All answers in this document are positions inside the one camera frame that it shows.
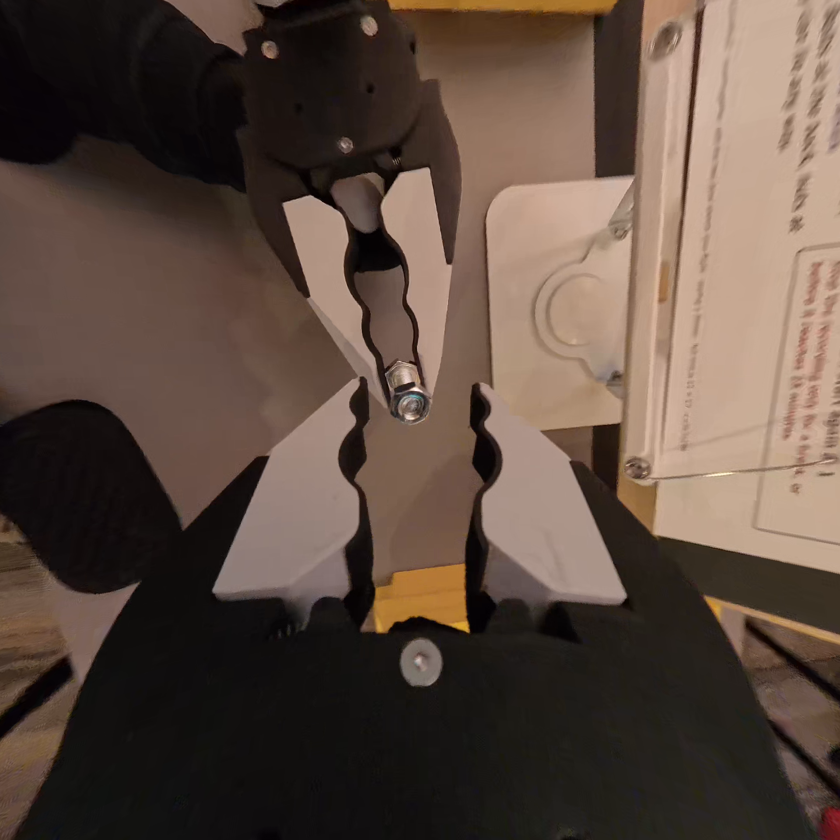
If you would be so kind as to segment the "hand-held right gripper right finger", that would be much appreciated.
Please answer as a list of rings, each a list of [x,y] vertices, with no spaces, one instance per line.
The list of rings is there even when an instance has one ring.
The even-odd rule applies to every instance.
[[[480,487],[466,541],[467,606],[624,604],[569,456],[484,383],[471,389],[469,425]]]

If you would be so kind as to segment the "white plastic mounting plate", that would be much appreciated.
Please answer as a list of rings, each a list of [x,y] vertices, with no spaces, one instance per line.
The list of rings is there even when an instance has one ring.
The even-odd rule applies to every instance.
[[[486,215],[491,386],[541,430],[618,424],[632,233],[607,223],[632,176],[515,185]]]

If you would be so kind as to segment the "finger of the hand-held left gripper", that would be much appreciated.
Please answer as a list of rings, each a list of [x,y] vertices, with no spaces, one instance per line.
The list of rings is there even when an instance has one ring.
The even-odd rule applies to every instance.
[[[329,197],[337,196],[334,207],[314,196],[283,204],[293,243],[301,263],[308,300],[322,326],[341,350],[358,376],[380,404],[388,406],[388,391],[382,384],[382,357],[364,338],[364,304],[372,303],[376,315],[386,317],[396,307],[396,268],[361,272],[361,301],[354,296],[353,247],[357,234],[379,232],[377,212],[385,193],[379,175],[357,175],[336,182]]]
[[[430,169],[400,173],[382,198],[380,216],[385,235],[403,257],[406,304],[416,323],[418,368],[426,389],[433,391],[444,353],[452,269]]]

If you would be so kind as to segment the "silver hex bolt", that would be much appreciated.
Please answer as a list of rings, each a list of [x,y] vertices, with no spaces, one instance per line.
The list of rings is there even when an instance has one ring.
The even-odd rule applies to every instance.
[[[420,385],[401,385],[391,393],[391,416],[405,425],[421,423],[429,414],[432,397]]]

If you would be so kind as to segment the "yellow plastic bin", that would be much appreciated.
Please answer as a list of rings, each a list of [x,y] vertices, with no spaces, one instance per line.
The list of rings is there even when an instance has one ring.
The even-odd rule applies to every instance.
[[[609,14],[617,1],[389,1],[407,12],[476,12],[493,14],[568,14],[593,17]]]
[[[370,624],[378,634],[422,617],[468,632],[466,566],[463,563],[396,572],[375,589]]]

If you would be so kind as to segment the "person's left forearm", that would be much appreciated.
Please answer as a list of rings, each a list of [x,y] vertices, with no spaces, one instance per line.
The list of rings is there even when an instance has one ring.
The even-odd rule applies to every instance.
[[[168,2],[2,1],[2,161],[54,163],[87,135],[243,193],[242,62]]]

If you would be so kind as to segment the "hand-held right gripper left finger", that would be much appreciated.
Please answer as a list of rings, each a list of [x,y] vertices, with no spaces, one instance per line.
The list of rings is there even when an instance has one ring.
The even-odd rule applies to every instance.
[[[213,585],[221,601],[280,599],[307,621],[322,598],[354,621],[375,598],[373,540],[364,491],[370,418],[365,378],[351,379],[269,452]]]

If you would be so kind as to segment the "printed paper instruction sheet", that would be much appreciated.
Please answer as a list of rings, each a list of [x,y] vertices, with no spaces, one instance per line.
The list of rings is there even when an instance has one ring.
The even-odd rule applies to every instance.
[[[838,2],[710,2],[656,453],[672,539],[838,566]]]

